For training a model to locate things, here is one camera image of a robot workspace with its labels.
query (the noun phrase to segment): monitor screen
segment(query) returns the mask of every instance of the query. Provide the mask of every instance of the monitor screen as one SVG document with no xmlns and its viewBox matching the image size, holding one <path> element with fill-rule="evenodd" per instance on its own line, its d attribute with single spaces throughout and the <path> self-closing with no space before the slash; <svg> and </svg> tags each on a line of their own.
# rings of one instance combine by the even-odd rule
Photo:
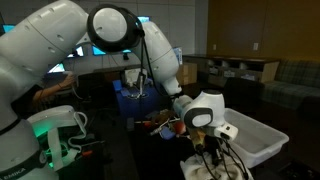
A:
<svg viewBox="0 0 320 180">
<path fill-rule="evenodd" d="M 5 33 L 11 31 L 14 28 L 14 25 L 10 25 L 10 24 L 3 24 L 2 28 L 4 30 Z"/>
<path fill-rule="evenodd" d="M 131 50 L 129 49 L 125 49 L 122 51 L 123 53 L 130 53 Z M 92 53 L 95 56 L 99 56 L 99 55 L 106 55 L 107 53 L 105 53 L 104 51 L 100 50 L 99 48 L 97 48 L 96 46 L 92 46 Z"/>
<path fill-rule="evenodd" d="M 82 56 L 83 56 L 83 49 L 82 49 L 82 47 L 80 46 L 80 47 L 78 47 L 78 48 L 76 49 L 75 52 L 69 54 L 69 55 L 68 55 L 68 58 L 71 58 L 71 57 L 82 57 Z"/>
<path fill-rule="evenodd" d="M 51 68 L 48 73 L 55 73 L 55 72 L 64 72 L 64 66 L 62 63 L 59 63 L 57 65 L 55 65 L 53 68 Z"/>
<path fill-rule="evenodd" d="M 2 35 L 4 34 L 4 29 L 3 29 L 3 27 L 2 27 L 2 24 L 5 24 L 5 23 L 4 23 L 4 20 L 3 20 L 3 18 L 2 18 L 1 12 L 0 12 L 0 24 L 1 24 L 0 36 L 2 36 Z"/>
<path fill-rule="evenodd" d="M 138 16 L 138 19 L 140 20 L 141 23 L 150 21 L 149 16 Z"/>
<path fill-rule="evenodd" d="M 93 55 L 95 55 L 95 56 L 107 54 L 107 53 L 101 51 L 99 48 L 97 48 L 97 47 L 95 47 L 95 46 L 92 46 L 92 53 L 93 53 Z"/>
<path fill-rule="evenodd" d="M 172 48 L 173 49 L 173 52 L 175 53 L 176 57 L 177 57 L 177 60 L 179 62 L 179 64 L 181 65 L 183 63 L 182 61 L 182 49 L 181 47 L 174 47 Z"/>
</svg>

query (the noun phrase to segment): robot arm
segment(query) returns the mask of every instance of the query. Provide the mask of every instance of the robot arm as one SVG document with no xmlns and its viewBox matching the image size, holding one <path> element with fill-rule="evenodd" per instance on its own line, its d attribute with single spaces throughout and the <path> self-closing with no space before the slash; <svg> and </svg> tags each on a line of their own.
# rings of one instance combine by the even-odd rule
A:
<svg viewBox="0 0 320 180">
<path fill-rule="evenodd" d="M 49 4 L 0 37 L 0 179 L 9 176 L 17 179 L 18 175 L 19 179 L 23 175 L 21 179 L 35 176 L 57 179 L 48 168 L 18 169 L 19 164 L 39 152 L 39 144 L 30 124 L 17 120 L 10 103 L 40 81 L 52 65 L 64 59 L 79 43 L 93 43 L 108 52 L 130 48 L 169 95 L 181 92 L 175 77 L 179 63 L 170 43 L 154 23 L 140 24 L 130 11 L 113 5 L 98 6 L 88 15 L 72 1 Z M 213 135 L 222 136 L 215 133 L 227 124 L 221 94 L 202 92 L 194 100 L 181 96 L 174 100 L 174 107 L 188 126 L 210 126 L 215 129 Z M 235 134 L 227 135 L 232 140 Z"/>
</svg>

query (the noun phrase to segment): chair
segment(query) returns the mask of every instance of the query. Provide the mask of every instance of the chair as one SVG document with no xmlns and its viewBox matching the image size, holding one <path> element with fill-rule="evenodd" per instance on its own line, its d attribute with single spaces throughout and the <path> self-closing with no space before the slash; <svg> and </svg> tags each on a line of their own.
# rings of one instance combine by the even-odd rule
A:
<svg viewBox="0 0 320 180">
<path fill-rule="evenodd" d="M 84 111 L 94 110 L 91 121 L 100 116 L 100 119 L 110 119 L 112 124 L 115 124 L 112 115 L 119 113 L 116 108 L 115 90 L 111 82 L 105 81 L 103 73 L 78 76 L 76 92 L 82 98 L 78 101 L 78 108 Z"/>
<path fill-rule="evenodd" d="M 264 84 L 243 78 L 228 78 L 223 89 L 225 106 L 246 115 L 252 115 L 261 104 Z"/>
</svg>

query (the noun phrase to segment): white plastic bin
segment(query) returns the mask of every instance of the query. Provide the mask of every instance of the white plastic bin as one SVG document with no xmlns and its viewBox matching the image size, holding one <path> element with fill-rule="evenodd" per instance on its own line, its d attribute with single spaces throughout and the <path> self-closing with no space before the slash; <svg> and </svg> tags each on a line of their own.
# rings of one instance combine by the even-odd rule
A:
<svg viewBox="0 0 320 180">
<path fill-rule="evenodd" d="M 229 144 L 248 168 L 274 156 L 289 141 L 286 134 L 229 108 L 225 120 L 239 129 L 236 139 Z"/>
</svg>

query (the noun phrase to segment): gray sofa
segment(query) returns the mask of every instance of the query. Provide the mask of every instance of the gray sofa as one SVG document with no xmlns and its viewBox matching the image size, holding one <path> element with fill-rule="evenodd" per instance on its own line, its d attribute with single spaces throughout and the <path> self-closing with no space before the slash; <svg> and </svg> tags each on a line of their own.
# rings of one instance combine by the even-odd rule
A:
<svg viewBox="0 0 320 180">
<path fill-rule="evenodd" d="M 282 60 L 261 99 L 297 110 L 306 98 L 320 97 L 320 61 Z"/>
</svg>

